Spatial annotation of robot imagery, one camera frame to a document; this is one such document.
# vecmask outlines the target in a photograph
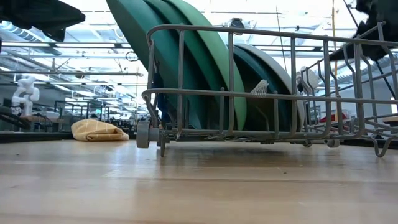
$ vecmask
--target white robot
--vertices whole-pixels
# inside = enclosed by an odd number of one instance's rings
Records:
[[[12,113],[15,115],[30,116],[32,115],[33,102],[36,102],[40,98],[40,91],[34,87],[35,77],[23,75],[18,80],[17,91],[12,96]],[[21,110],[21,103],[24,104],[23,111]]]

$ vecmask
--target folded towel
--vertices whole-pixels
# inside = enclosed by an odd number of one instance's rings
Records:
[[[129,135],[115,125],[84,119],[72,125],[72,134],[79,141],[127,141]]]

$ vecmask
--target gray wire dish rack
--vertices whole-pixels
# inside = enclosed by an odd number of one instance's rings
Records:
[[[376,77],[377,79],[383,78],[391,75],[393,81],[393,90],[395,94],[398,94],[398,82],[396,76],[396,68],[394,65],[394,56],[392,52],[387,48],[387,46],[397,47],[398,42],[386,42],[384,41],[384,37],[382,34],[382,26],[383,22],[380,22],[376,27],[373,27],[371,30],[367,31],[365,34],[361,36],[357,36],[357,38],[349,39],[349,38],[340,38],[340,37],[329,37],[329,36],[319,36],[319,35],[309,35],[309,34],[294,34],[294,33],[286,33],[286,32],[273,32],[266,30],[248,30],[248,29],[240,29],[240,28],[228,28],[228,27],[203,27],[203,26],[188,26],[188,25],[161,25],[154,27],[147,34],[147,42],[150,49],[149,55],[149,65],[154,65],[149,67],[149,75],[148,75],[148,84],[147,90],[142,93],[143,99],[146,101],[147,109],[152,116],[152,124],[148,121],[140,121],[137,126],[137,147],[140,148],[148,148],[150,141],[156,141],[157,145],[160,146],[161,156],[164,156],[165,145],[170,142],[170,140],[176,141],[184,141],[184,138],[190,136],[190,140],[194,139],[195,136],[196,141],[200,139],[203,140],[203,136],[207,136],[205,139],[219,140],[219,141],[257,141],[264,144],[272,144],[275,142],[296,142],[303,144],[305,147],[310,147],[312,142],[322,140],[329,147],[338,147],[341,141],[347,139],[368,139],[371,140],[374,144],[374,151],[378,157],[382,157],[385,155],[391,141],[393,139],[398,138],[398,128],[390,127],[386,124],[378,123],[378,118],[386,118],[397,116],[398,114],[388,114],[383,116],[377,115],[376,104],[385,104],[385,105],[396,105],[398,104],[397,100],[375,100],[374,89],[373,89],[373,81],[375,78],[372,76],[371,69],[369,69],[368,73],[368,82],[370,85],[371,91],[371,99],[363,98],[362,91],[362,79],[361,79],[361,61],[364,61],[368,68],[370,68],[371,64],[367,60],[367,58],[362,53],[362,45],[379,45],[381,46],[386,53],[388,54],[391,62],[391,72],[386,73],[384,75]],[[154,46],[155,42],[152,40],[152,35],[160,30],[178,30],[180,33],[179,39],[179,64],[178,64],[178,88],[151,88],[152,79],[155,72],[155,55],[154,55]],[[210,31],[210,32],[227,32],[228,33],[228,48],[229,48],[229,91],[224,91],[221,89],[220,91],[209,91],[209,90],[187,90],[183,89],[183,51],[184,51],[184,32],[186,30],[197,30],[197,31]],[[368,35],[370,32],[378,30],[380,40],[364,40],[361,39],[364,36]],[[270,35],[275,37],[289,37],[290,41],[290,52],[291,52],[291,85],[292,85],[292,94],[291,95],[281,95],[277,93],[267,93],[266,96],[259,96],[252,93],[242,93],[234,91],[234,77],[233,77],[233,34],[234,33],[243,33],[243,34],[255,34],[255,35]],[[317,63],[307,67],[302,73],[307,73],[307,82],[308,86],[312,89],[312,94],[299,95],[297,93],[297,82],[296,82],[296,39],[312,39],[312,40],[322,40],[323,41],[323,60],[319,60]],[[345,53],[345,64],[352,71],[353,75],[353,84],[352,88],[354,89],[355,98],[342,98],[339,95],[339,87],[336,76],[333,74],[330,68],[330,59],[329,59],[329,46],[328,42],[344,42],[351,43],[354,45],[354,68],[350,65],[347,59],[346,45],[344,45],[343,50]],[[321,75],[321,63],[324,66],[325,76]],[[308,70],[312,67],[318,68],[318,75],[325,86],[325,95],[324,96],[315,96],[313,87],[309,84],[308,81]],[[331,78],[334,79],[335,84],[335,97],[332,97],[331,94]],[[177,127],[172,125],[172,129],[159,129],[159,124],[162,122],[157,114],[156,110],[156,99],[155,103],[151,103],[151,94],[157,95],[158,93],[166,93],[166,94],[176,94],[177,98],[177,117],[171,118],[172,121],[177,120]],[[227,97],[229,99],[229,122],[228,122],[228,130],[224,130],[223,128],[217,130],[210,129],[190,129],[187,122],[183,122],[184,116],[187,116],[189,111],[185,111],[183,109],[183,97],[186,95],[204,95],[204,96],[216,96],[220,97],[220,127],[223,127],[224,121],[224,99]],[[295,128],[291,128],[289,132],[282,132],[278,130],[279,127],[279,118],[278,118],[278,107],[274,107],[274,116],[273,120],[275,130],[274,131],[237,131],[234,130],[234,97],[245,97],[245,98],[269,98],[273,99],[274,105],[278,105],[278,100],[290,100],[292,104],[292,124],[291,127],[297,127],[298,118],[297,118],[297,102],[303,101],[310,105],[312,102],[313,108],[317,107],[316,101],[324,102],[326,108],[326,122],[322,124],[307,124],[306,121],[309,118],[308,113],[305,113],[304,126],[301,131],[297,131]],[[331,120],[331,103],[336,103],[336,113],[338,120]],[[343,120],[342,117],[342,103],[354,103],[356,105],[356,116],[349,120]],[[371,104],[373,109],[373,115],[370,117],[364,116],[364,104]],[[371,125],[374,128],[367,128],[365,124]],[[377,140],[373,137],[377,134],[386,138],[385,145],[383,149],[379,149]]]

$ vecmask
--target wooden table surface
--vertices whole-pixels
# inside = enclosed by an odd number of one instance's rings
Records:
[[[396,223],[398,151],[314,145],[0,145],[0,223]]]

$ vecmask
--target fluorescent light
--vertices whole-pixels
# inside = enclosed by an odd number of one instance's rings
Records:
[[[75,48],[113,48],[114,44],[79,44],[79,43],[56,43],[57,47],[75,47]]]
[[[68,83],[68,82],[50,82],[53,85],[81,85],[81,83]]]
[[[107,82],[96,83],[96,82],[90,82],[90,83],[86,83],[86,85],[117,85],[117,83],[107,83]]]
[[[119,100],[120,98],[107,98],[107,97],[100,97],[97,100]]]
[[[107,101],[107,103],[112,104],[112,105],[119,105],[119,102],[117,102],[117,101]]]
[[[131,99],[131,98],[123,98],[122,102],[123,103],[135,103],[136,100],[135,99]]]
[[[0,66],[0,69],[3,70],[3,71],[7,71],[7,72],[11,71],[11,69],[4,68],[3,66]]]
[[[54,86],[57,87],[60,90],[63,90],[63,91],[71,91],[70,89],[68,89],[66,87],[63,87],[63,86],[60,86],[60,85],[54,85]]]
[[[49,44],[40,42],[5,42],[3,47],[50,47]]]
[[[282,50],[282,46],[258,46],[261,50]],[[296,50],[305,50],[305,51],[312,51],[313,47],[296,47]],[[284,46],[283,50],[291,50],[290,46]]]
[[[45,85],[47,83],[46,82],[33,82],[33,84],[35,84],[35,85]]]
[[[96,96],[96,94],[88,91],[76,91],[76,93],[83,95],[83,96]]]
[[[315,89],[316,89],[316,90],[324,90],[325,87],[319,86],[319,87],[316,87]]]
[[[76,100],[94,100],[94,98],[93,97],[73,97],[73,99],[76,99]]]

